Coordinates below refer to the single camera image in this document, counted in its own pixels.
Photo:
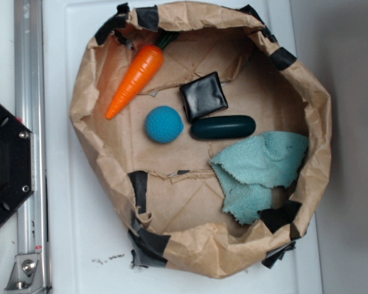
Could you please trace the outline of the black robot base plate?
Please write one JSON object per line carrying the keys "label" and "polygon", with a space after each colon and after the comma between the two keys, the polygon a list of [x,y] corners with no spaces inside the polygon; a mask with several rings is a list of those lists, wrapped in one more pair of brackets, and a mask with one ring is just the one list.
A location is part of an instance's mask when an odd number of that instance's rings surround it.
{"label": "black robot base plate", "polygon": [[33,192],[33,133],[0,104],[0,228]]}

